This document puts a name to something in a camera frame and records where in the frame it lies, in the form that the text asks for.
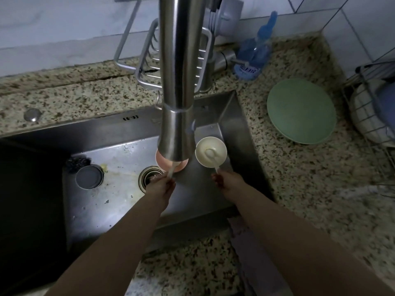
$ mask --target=faucet spout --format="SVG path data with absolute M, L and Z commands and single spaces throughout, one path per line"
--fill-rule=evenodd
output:
M 158 150 L 171 161 L 196 148 L 194 90 L 206 0 L 159 0 L 159 56 L 163 91 Z

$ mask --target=white spoon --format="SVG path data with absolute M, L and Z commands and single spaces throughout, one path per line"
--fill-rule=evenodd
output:
M 177 166 L 180 165 L 181 162 L 173 162 L 173 164 L 171 165 L 171 168 L 169 170 L 169 173 L 167 174 L 167 177 L 171 179 L 171 177 L 173 176 L 174 170 Z
M 218 173 L 218 170 L 220 167 L 218 166 L 217 160 L 215 159 L 215 152 L 213 149 L 209 148 L 204 151 L 204 154 L 211 160 L 211 162 L 214 164 L 215 171 Z

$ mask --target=stainless steel sink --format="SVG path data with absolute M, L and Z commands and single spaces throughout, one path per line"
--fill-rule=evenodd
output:
M 236 93 L 203 97 L 194 107 L 196 142 L 222 139 L 228 148 L 222 168 L 271 198 Z M 161 111 L 146 107 L 0 139 L 0 292 L 56 280 L 144 195 L 139 177 L 156 165 L 160 123 Z M 105 171 L 95 189 L 82 190 L 63 168 L 67 158 L 82 155 Z M 227 227 L 237 210 L 210 179 L 213 171 L 193 156 L 175 174 L 177 187 L 147 251 Z

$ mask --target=dish soap bottle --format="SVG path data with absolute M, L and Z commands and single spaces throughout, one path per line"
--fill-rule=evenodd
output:
M 255 38 L 249 38 L 240 44 L 236 55 L 239 60 L 247 61 L 245 65 L 236 64 L 235 74 L 243 80 L 255 80 L 269 61 L 271 54 L 270 36 L 277 21 L 277 12 L 273 11 L 266 25 L 259 28 Z

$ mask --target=green plate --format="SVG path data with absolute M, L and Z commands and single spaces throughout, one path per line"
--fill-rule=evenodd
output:
M 267 112 L 281 134 L 302 144 L 323 142 L 336 125 L 336 110 L 329 95 L 303 79 L 277 83 L 269 93 Z

